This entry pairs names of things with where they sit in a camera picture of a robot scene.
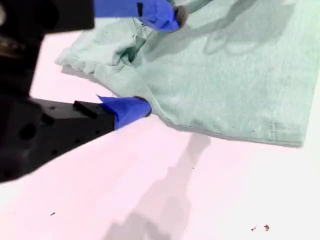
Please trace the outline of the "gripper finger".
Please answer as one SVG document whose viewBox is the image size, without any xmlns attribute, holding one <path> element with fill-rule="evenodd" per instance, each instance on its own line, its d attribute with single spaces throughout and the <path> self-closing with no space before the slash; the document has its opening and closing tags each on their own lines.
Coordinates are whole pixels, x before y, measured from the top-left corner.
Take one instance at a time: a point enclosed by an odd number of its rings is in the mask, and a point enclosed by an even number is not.
<svg viewBox="0 0 320 240">
<path fill-rule="evenodd" d="M 100 103 L 0 99 L 0 181 L 28 175 L 53 159 L 148 117 L 143 97 L 101 97 Z"/>
<path fill-rule="evenodd" d="M 174 32 L 184 27 L 188 11 L 167 0 L 95 0 L 96 18 L 136 18 L 158 32 Z"/>
</svg>

